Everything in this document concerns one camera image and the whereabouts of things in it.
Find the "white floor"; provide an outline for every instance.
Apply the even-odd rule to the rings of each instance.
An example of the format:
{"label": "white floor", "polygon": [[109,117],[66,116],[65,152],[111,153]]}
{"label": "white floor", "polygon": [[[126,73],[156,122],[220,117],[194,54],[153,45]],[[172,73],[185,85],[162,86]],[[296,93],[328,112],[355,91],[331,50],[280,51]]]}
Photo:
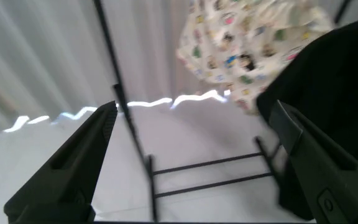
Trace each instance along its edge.
{"label": "white floor", "polygon": [[[174,110],[167,105],[132,108],[132,114],[145,153],[155,156],[156,169],[257,152],[252,142],[256,135],[269,148],[277,142],[259,117],[215,100],[186,101]],[[7,222],[4,203],[89,115],[0,134],[0,223]],[[157,192],[266,171],[261,158],[255,157],[163,174],[157,177]],[[277,205],[276,190],[273,179],[264,177],[159,198],[160,218],[166,222],[302,222]],[[114,126],[92,205],[97,220],[151,221],[147,179],[123,116]]]}

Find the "white patterned fabric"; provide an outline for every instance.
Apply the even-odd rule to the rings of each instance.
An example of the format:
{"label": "white patterned fabric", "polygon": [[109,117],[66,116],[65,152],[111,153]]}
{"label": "white patterned fabric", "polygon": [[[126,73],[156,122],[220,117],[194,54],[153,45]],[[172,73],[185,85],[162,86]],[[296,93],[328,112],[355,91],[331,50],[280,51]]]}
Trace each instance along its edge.
{"label": "white patterned fabric", "polygon": [[226,85],[231,98],[255,114],[260,92],[332,27],[311,0],[197,0],[177,56],[198,79]]}

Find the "black cloth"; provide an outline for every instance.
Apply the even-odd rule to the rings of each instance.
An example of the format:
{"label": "black cloth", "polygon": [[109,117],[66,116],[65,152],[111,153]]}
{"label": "black cloth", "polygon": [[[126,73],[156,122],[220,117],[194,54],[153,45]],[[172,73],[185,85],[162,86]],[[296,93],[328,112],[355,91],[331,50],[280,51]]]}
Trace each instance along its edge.
{"label": "black cloth", "polygon": [[[358,160],[358,22],[310,43],[257,98],[266,122],[277,100],[297,108]],[[302,191],[289,162],[283,178],[280,205],[310,219],[304,196],[290,197]]]}

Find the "clothing rack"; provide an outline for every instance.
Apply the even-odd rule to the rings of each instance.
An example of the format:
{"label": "clothing rack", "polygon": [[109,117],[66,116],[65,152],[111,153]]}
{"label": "clothing rack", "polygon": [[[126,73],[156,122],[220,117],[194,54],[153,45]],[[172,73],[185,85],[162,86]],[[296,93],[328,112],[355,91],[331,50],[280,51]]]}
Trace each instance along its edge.
{"label": "clothing rack", "polygon": [[[343,0],[335,18],[334,18],[334,22],[335,24],[339,24],[346,9],[349,8],[349,5],[351,3],[352,0]],[[280,185],[281,183],[281,178],[280,175],[278,174],[278,172],[273,168],[272,165],[272,160],[273,158],[276,156],[278,150],[280,149],[281,144],[278,143],[275,146],[275,149],[272,153],[272,155],[268,154],[268,150],[266,150],[264,144],[263,144],[263,140],[260,137],[255,137],[255,143],[257,145],[257,147],[259,148],[260,152],[257,153],[253,153],[253,154],[246,154],[243,156],[236,156],[236,157],[230,157],[230,158],[226,158],[226,159],[218,159],[215,161],[208,161],[208,162],[201,162],[198,164],[192,164],[192,165],[187,165],[187,166],[181,166],[181,167],[174,167],[174,168],[169,168],[169,169],[164,169],[164,170],[154,170],[154,156],[153,155],[148,155],[146,156],[144,154],[144,151],[140,145],[140,141],[139,138],[137,137],[137,131],[136,128],[134,126],[134,123],[132,121],[131,118],[131,112],[129,111],[129,108],[127,107],[127,98],[126,98],[126,94],[125,94],[125,90],[124,90],[124,82],[121,78],[121,73],[120,73],[120,69],[119,69],[119,64],[117,62],[117,57],[116,54],[114,52],[114,45],[113,45],[113,41],[109,32],[109,27],[108,27],[108,23],[106,22],[106,18],[104,15],[104,9],[103,9],[103,4],[101,2],[101,0],[94,0],[94,5],[96,8],[96,12],[98,13],[98,18],[99,18],[99,22],[101,24],[101,28],[103,30],[103,36],[104,36],[104,41],[106,43],[106,47],[108,48],[108,52],[109,52],[109,56],[110,56],[110,62],[111,65],[114,69],[114,75],[116,77],[117,80],[117,84],[115,84],[113,86],[113,89],[117,95],[119,104],[121,106],[122,112],[124,112],[124,116],[126,119],[126,123],[129,127],[129,130],[131,132],[131,137],[132,140],[135,144],[135,148],[137,151],[137,155],[144,167],[144,171],[147,174],[147,176],[149,177],[149,187],[150,187],[150,200],[151,200],[151,207],[152,207],[152,219],[154,222],[158,222],[159,221],[159,215],[158,215],[158,203],[157,203],[157,199],[160,197],[167,197],[167,196],[171,196],[171,195],[176,195],[176,194],[182,194],[182,193],[187,193],[187,192],[192,192],[195,190],[202,190],[202,189],[208,189],[211,187],[217,187],[217,186],[222,186],[222,185],[227,185],[227,184],[233,184],[233,183],[238,183],[238,182],[243,182],[243,181],[247,181],[247,180],[254,180],[254,179],[259,179],[259,178],[263,178],[263,177],[268,177],[268,176],[272,176],[276,182]],[[186,189],[181,189],[181,190],[174,190],[171,192],[164,192],[164,193],[157,193],[156,192],[156,188],[155,188],[155,176],[156,175],[163,175],[163,174],[167,174],[170,172],[176,172],[179,170],[187,170],[187,169],[192,169],[192,168],[196,168],[196,167],[203,167],[203,166],[209,166],[209,165],[213,165],[213,164],[219,164],[219,163],[223,163],[223,162],[231,162],[231,161],[237,161],[240,159],[248,159],[251,157],[258,157],[258,156],[262,156],[264,158],[265,163],[267,164],[268,168],[270,169],[270,172],[268,173],[264,173],[264,174],[258,174],[258,175],[252,175],[252,176],[248,176],[248,177],[243,177],[243,178],[238,178],[238,179],[232,179],[232,180],[227,180],[227,181],[222,181],[222,182],[216,182],[213,184],[206,184],[206,185],[200,185],[197,187],[190,187],[190,188],[186,188]]]}

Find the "cartoon print cloth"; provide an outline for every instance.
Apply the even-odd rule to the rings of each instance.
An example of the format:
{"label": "cartoon print cloth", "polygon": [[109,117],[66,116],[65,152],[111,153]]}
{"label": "cartoon print cloth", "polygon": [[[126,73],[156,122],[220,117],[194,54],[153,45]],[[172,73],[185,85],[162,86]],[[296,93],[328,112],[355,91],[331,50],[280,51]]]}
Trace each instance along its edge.
{"label": "cartoon print cloth", "polygon": [[194,0],[177,57],[199,80],[220,83],[246,113],[310,42],[333,25],[313,0]]}

